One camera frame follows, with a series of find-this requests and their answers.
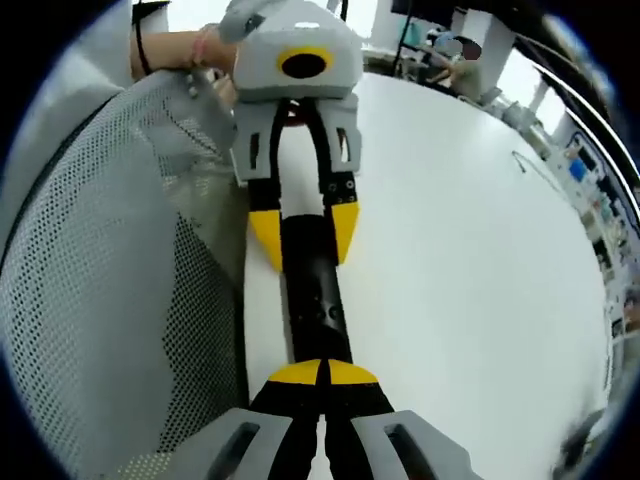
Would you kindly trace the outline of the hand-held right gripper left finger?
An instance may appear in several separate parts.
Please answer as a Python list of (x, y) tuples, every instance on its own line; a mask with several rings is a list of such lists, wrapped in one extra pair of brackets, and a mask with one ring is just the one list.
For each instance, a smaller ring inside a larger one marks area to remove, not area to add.
[(233, 407), (176, 445), (137, 454), (117, 479), (306, 479), (317, 452), (326, 362), (287, 365), (245, 408)]

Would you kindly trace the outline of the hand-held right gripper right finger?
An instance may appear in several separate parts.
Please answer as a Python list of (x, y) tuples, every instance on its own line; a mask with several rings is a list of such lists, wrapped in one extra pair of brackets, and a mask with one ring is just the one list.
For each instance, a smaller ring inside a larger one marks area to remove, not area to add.
[(477, 479), (468, 451), (412, 410), (395, 410), (366, 369), (330, 360), (325, 452), (335, 479)]

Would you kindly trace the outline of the person's left hand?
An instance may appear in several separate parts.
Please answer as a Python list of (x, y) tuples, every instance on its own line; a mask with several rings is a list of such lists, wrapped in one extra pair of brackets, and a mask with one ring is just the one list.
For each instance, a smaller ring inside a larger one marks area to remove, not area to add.
[(221, 40), (218, 27), (208, 25), (204, 31), (202, 64), (215, 73), (214, 90), (224, 105), (232, 111), (237, 101), (233, 81), (237, 46)]

